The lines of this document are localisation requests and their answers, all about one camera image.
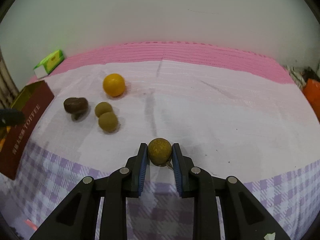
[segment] pink strip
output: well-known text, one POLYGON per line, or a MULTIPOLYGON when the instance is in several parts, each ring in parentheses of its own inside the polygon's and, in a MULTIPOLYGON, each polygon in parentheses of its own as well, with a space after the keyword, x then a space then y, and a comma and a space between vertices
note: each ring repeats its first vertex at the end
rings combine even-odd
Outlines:
POLYGON ((173 60, 245 71, 281 84, 292 79, 274 59, 237 49, 189 42, 140 42, 94 49, 65 59, 51 75, 111 62, 173 60))

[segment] tablecloth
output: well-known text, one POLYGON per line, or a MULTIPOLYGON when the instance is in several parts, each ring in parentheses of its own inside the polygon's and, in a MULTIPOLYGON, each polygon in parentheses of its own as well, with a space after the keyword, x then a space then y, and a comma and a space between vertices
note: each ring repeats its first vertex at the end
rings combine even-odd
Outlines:
MULTIPOLYGON (((0 210, 25 238, 31 232, 18 220, 39 226, 84 176, 107 176, 156 137, 179 143, 214 176, 238 177, 291 239, 300 239, 320 210, 319 123, 271 58, 205 44, 123 44, 68 58, 45 80, 55 99, 17 179, 0 176, 0 210), (102 90, 109 73, 126 79, 120 98, 102 90), (89 101, 78 122, 64 112, 68 97, 89 101), (97 124, 93 109, 101 101, 115 109, 116 133, 97 124)), ((127 199, 127 213, 128 239, 192 239, 192 200, 179 198, 167 167, 148 167, 142 196, 127 199)))

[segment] open box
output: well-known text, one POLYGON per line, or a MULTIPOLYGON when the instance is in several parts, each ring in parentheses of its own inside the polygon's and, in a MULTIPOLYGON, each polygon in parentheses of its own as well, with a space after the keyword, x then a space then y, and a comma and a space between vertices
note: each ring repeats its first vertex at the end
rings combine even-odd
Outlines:
POLYGON ((11 105, 22 111, 25 123, 11 127, 0 152, 0 172, 15 179, 19 162, 27 141, 54 95, 45 81, 25 86, 11 105))

